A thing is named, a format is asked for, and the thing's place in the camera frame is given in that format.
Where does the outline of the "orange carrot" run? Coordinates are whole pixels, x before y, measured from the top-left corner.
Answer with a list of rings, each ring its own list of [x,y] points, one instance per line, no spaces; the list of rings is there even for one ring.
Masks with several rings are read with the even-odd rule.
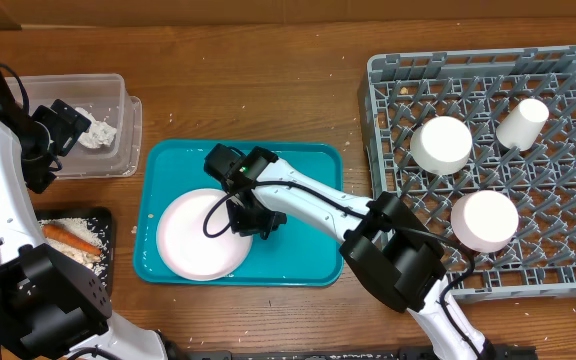
[[[46,224],[42,227],[42,232],[46,238],[53,239],[57,242],[63,243],[91,255],[100,256],[102,254],[102,251],[99,248],[82,240],[78,236],[59,226]]]

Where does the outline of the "white cup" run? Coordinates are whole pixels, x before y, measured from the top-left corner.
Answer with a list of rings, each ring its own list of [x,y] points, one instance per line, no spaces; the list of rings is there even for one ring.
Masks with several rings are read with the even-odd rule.
[[[508,149],[516,147],[526,151],[535,143],[549,115],[549,109],[542,101],[524,99],[499,124],[496,137]]]

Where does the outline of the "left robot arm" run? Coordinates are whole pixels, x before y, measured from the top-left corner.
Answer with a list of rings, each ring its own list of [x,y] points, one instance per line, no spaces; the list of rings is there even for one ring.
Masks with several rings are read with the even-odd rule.
[[[0,64],[0,356],[181,359],[160,332],[114,312],[97,275],[46,242],[29,197],[43,192],[90,121],[61,100],[29,110]]]

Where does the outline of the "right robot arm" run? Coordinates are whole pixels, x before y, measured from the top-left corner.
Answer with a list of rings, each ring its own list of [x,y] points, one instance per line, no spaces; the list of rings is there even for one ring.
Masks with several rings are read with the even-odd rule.
[[[447,277],[444,249],[461,244],[430,232],[395,194],[350,195],[309,178],[261,147],[249,153],[224,144],[207,155],[205,172],[217,180],[227,230],[267,238],[294,217],[339,242],[339,252],[361,285],[399,313],[410,313],[439,359],[493,359],[496,350],[456,304],[451,290],[470,276]]]

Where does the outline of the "large pink plate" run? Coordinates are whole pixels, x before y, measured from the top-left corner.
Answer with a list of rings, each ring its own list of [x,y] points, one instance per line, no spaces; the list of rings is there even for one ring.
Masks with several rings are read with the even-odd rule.
[[[176,275],[192,281],[223,278],[248,256],[252,238],[228,227],[225,193],[196,189],[175,199],[157,226],[156,244],[164,264]]]

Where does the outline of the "white tissue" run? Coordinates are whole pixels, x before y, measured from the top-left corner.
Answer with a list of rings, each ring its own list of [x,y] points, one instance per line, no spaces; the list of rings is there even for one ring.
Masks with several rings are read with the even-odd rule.
[[[94,116],[82,107],[76,107],[75,110],[86,117],[90,122],[88,130],[81,134],[78,142],[88,149],[99,149],[102,146],[110,146],[117,134],[117,129],[108,123],[98,121]]]

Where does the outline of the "pale green bowl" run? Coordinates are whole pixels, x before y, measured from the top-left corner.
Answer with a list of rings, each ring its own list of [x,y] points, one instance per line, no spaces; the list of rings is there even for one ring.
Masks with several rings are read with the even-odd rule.
[[[410,153],[426,172],[450,175],[466,166],[472,146],[472,134],[461,120],[439,116],[414,131]]]

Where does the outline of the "peanut and rice scraps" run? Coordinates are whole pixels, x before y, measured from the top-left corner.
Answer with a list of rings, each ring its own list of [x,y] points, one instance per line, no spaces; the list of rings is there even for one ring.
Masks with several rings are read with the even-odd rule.
[[[59,218],[40,220],[39,224],[50,246],[102,277],[107,270],[108,245],[88,220]]]

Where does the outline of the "small white plate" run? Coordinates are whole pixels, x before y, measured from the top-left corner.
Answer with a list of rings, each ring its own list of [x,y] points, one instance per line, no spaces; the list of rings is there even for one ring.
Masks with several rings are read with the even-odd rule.
[[[502,250],[519,226],[513,202],[502,193],[481,190],[461,197],[452,207],[450,222],[457,239],[471,250]]]

